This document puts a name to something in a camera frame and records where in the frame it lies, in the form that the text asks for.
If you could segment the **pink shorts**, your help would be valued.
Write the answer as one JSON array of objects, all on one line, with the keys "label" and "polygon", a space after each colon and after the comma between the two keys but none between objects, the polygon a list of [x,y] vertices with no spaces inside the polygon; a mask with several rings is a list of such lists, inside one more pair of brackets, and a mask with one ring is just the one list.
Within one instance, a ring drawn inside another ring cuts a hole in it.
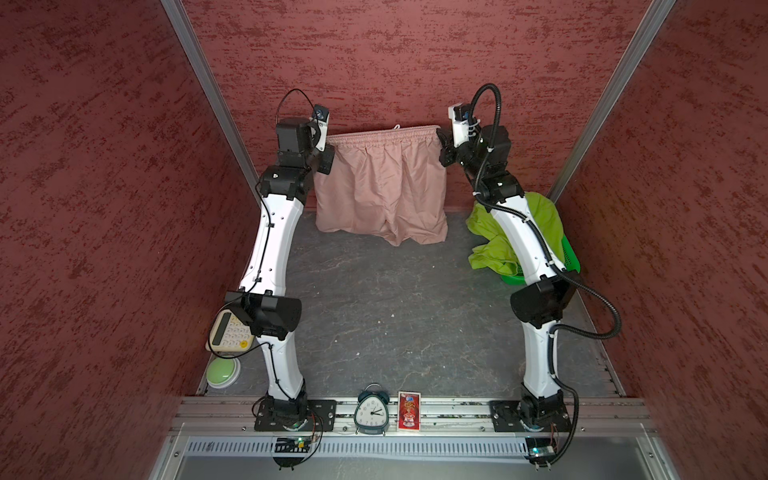
[{"label": "pink shorts", "polygon": [[328,137],[331,173],[315,176],[316,227],[398,246],[443,242],[447,174],[436,125]]}]

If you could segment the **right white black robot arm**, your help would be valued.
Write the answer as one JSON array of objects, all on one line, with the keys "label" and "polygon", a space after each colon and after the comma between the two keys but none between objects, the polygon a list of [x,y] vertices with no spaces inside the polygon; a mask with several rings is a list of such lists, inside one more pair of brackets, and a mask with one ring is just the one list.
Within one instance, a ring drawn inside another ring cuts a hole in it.
[{"label": "right white black robot arm", "polygon": [[525,373],[518,418],[529,431],[541,431],[568,420],[563,389],[557,383],[557,333],[563,311],[574,293],[564,278],[564,264],[556,256],[530,211],[518,180],[504,160],[488,160],[489,132],[456,143],[445,129],[436,130],[441,145],[440,163],[459,164],[474,183],[473,195],[501,227],[525,279],[525,287],[510,296],[515,317],[524,332]]}]

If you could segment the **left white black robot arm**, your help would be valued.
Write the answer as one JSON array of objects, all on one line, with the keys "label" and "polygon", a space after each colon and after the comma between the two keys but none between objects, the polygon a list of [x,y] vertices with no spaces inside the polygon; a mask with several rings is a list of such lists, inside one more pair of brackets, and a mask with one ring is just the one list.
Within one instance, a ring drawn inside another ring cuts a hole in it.
[{"label": "left white black robot arm", "polygon": [[287,430],[300,429],[311,415],[294,338],[302,302],[287,295],[288,258],[314,175],[328,174],[335,154],[326,144],[329,115],[320,108],[315,113],[312,120],[294,117],[276,124],[277,160],[256,186],[260,218],[252,257],[238,292],[226,302],[264,357],[265,417]]}]

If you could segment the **lime green shorts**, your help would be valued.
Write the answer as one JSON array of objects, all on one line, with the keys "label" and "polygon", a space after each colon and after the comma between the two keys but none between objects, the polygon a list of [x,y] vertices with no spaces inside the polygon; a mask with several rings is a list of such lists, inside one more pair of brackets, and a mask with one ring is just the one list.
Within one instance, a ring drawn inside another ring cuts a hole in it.
[{"label": "lime green shorts", "polygon": [[[527,192],[525,198],[539,230],[557,258],[564,263],[562,238],[565,233],[555,204],[537,192]],[[468,257],[472,269],[488,268],[500,276],[517,274],[513,260],[521,264],[512,245],[502,227],[479,203],[473,205],[466,226],[472,234],[487,240],[485,244],[472,249]]]}]

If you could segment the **green plastic basket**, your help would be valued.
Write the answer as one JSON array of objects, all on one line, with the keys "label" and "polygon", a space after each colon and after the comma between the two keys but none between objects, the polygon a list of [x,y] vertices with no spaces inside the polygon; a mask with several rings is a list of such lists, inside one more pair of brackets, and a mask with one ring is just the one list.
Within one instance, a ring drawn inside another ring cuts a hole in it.
[{"label": "green plastic basket", "polygon": [[[580,272],[581,264],[566,236],[562,238],[562,248],[564,252],[564,265],[566,269]],[[526,282],[525,282],[525,277],[523,276],[522,267],[518,264],[517,260],[513,260],[513,263],[516,264],[517,274],[502,275],[501,276],[502,281],[508,285],[525,286]]]}]

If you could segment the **beige calculator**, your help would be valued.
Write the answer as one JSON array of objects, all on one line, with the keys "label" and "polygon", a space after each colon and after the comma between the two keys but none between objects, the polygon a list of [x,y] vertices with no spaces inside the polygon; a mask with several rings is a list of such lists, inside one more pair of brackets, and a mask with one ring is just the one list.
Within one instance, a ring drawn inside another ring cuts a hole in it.
[{"label": "beige calculator", "polygon": [[208,351],[218,355],[241,354],[248,351],[254,341],[250,327],[244,324],[231,310],[221,310],[209,332],[206,343]]}]

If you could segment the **green round button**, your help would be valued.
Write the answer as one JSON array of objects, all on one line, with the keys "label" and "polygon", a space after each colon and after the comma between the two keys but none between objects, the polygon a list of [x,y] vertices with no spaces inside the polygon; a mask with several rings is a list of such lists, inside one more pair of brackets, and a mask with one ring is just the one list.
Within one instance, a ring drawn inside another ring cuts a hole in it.
[{"label": "green round button", "polygon": [[229,388],[237,381],[241,370],[241,363],[237,358],[215,357],[206,368],[206,384],[216,390]]}]

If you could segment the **red playing card box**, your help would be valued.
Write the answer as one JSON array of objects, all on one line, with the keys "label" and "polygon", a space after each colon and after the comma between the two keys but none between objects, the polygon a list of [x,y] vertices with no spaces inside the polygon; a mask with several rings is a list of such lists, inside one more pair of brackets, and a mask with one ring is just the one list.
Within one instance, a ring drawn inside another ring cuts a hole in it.
[{"label": "red playing card box", "polygon": [[421,394],[400,391],[398,393],[398,429],[418,432],[421,429]]}]

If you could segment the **dark green alarm clock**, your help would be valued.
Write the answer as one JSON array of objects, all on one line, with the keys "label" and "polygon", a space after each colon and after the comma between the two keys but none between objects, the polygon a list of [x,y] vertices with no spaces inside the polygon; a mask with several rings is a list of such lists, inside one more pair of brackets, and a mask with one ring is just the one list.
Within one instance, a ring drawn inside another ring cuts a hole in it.
[{"label": "dark green alarm clock", "polygon": [[388,392],[379,383],[371,383],[361,391],[353,414],[356,432],[384,435],[389,426],[389,401]]}]

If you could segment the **green circuit board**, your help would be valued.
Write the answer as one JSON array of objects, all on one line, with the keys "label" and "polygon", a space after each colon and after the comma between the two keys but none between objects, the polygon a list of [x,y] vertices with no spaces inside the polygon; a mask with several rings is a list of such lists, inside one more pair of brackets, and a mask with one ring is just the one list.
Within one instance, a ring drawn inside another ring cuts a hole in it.
[{"label": "green circuit board", "polygon": [[548,465],[557,456],[557,447],[549,438],[526,438],[525,445],[527,451],[525,458],[533,465]]},{"label": "green circuit board", "polygon": [[277,438],[274,445],[275,454],[306,455],[312,449],[312,441],[300,437]]}]

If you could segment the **right green circuit board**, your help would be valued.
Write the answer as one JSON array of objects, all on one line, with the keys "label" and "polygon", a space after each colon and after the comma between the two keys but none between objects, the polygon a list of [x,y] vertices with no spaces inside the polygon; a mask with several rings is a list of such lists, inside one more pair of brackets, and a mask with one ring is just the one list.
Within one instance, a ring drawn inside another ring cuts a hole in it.
[{"label": "right green circuit board", "polygon": [[557,447],[549,438],[526,438],[525,445],[527,451],[525,458],[533,465],[548,465],[557,456]]}]

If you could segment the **right aluminium corner post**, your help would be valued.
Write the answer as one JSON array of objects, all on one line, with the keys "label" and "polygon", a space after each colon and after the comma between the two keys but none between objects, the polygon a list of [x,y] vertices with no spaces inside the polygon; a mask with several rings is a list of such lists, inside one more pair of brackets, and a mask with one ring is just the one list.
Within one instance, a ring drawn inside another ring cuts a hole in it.
[{"label": "right aluminium corner post", "polygon": [[653,0],[650,2],[587,123],[549,190],[548,198],[554,203],[557,203],[565,192],[675,4],[675,0]]}]

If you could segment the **aluminium corner post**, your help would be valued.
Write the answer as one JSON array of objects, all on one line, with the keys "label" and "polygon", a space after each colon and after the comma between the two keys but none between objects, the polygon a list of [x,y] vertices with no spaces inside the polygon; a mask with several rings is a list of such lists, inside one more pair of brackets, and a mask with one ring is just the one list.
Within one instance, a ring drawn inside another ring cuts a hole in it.
[{"label": "aluminium corner post", "polygon": [[162,0],[161,4],[239,169],[248,184],[251,196],[256,204],[262,207],[261,198],[256,191],[259,174],[253,165],[246,144],[215,79],[183,2],[179,0]]},{"label": "aluminium corner post", "polygon": [[675,4],[675,0],[653,0],[650,2],[587,123],[549,190],[548,198],[554,203],[557,203],[565,192]]}]

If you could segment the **left aluminium corner post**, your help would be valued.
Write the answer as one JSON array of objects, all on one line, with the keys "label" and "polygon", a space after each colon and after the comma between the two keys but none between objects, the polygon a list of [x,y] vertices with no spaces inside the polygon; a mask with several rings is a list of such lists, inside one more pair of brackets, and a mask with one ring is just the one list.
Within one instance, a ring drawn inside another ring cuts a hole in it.
[{"label": "left aluminium corner post", "polygon": [[162,0],[161,4],[239,169],[248,184],[251,196],[256,204],[262,207],[261,198],[256,191],[259,174],[253,165],[246,144],[215,79],[183,2],[179,0]]}]

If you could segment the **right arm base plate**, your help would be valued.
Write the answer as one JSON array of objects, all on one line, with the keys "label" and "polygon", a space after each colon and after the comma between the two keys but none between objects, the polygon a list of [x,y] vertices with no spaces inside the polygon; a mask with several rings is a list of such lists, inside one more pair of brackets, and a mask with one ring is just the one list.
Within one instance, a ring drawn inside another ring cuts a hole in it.
[{"label": "right arm base plate", "polygon": [[559,433],[567,433],[571,428],[571,418],[564,407],[558,407],[553,414],[536,420],[531,426],[522,420],[519,404],[519,400],[491,400],[488,403],[496,433],[544,433],[549,432],[552,427]]}]

